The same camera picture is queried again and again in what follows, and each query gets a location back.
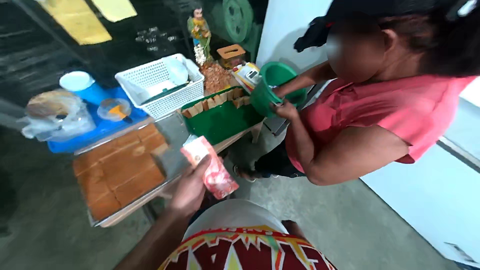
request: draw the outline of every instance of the white plastic basket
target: white plastic basket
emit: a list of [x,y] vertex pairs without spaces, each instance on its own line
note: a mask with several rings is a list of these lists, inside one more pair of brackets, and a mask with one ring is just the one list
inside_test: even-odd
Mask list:
[[[188,70],[190,84],[159,99],[144,105],[142,102],[150,98],[148,89],[164,88],[163,83],[170,78],[167,66],[163,63],[165,58],[175,58],[182,62]],[[163,57],[159,60],[128,69],[115,74],[115,79],[120,83],[127,96],[137,108],[143,109],[155,119],[179,109],[183,105],[204,96],[204,79],[198,66],[180,53]]]

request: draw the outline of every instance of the person's hand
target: person's hand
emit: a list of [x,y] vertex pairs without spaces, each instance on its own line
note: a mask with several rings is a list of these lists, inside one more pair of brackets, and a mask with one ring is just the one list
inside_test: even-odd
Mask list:
[[287,120],[293,120],[299,116],[297,108],[286,99],[280,106],[271,104],[271,108],[273,112],[275,112],[279,117],[285,118]]
[[285,94],[283,94],[284,90],[281,86],[273,88],[272,91],[279,98],[283,98],[285,96]]
[[185,215],[191,215],[200,208],[205,194],[202,177],[210,166],[211,160],[210,155],[207,155],[198,163],[197,168],[193,169],[190,166],[187,169],[179,179],[177,190],[168,207]]

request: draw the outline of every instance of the table leg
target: table leg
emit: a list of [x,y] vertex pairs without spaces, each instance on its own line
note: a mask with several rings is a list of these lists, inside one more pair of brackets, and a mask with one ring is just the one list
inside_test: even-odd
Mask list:
[[260,131],[262,130],[264,122],[261,122],[252,128],[252,143],[256,144],[258,142],[258,137],[260,136]]
[[144,211],[144,214],[147,217],[150,225],[153,225],[153,223],[155,223],[156,219],[158,218],[158,215],[157,215],[157,213],[155,212],[155,209],[152,206],[152,202],[149,201],[146,204],[144,204],[142,206],[142,210]]

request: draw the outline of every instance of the religious statue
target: religious statue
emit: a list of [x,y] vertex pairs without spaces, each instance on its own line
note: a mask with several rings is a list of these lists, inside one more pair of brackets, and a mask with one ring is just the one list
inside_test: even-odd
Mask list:
[[195,59],[201,66],[206,61],[212,61],[210,55],[210,38],[212,33],[208,28],[207,21],[203,17],[203,10],[199,4],[193,7],[192,16],[187,21],[187,26],[193,38]]

